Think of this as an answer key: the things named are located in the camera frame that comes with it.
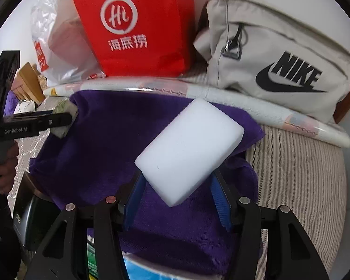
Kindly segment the person's left hand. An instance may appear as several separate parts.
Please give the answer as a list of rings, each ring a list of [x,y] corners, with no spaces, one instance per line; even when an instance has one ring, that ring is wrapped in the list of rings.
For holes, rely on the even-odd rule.
[[[3,195],[8,195],[14,185],[18,155],[18,143],[14,141],[12,147],[7,151],[5,162],[0,165],[0,193]]]

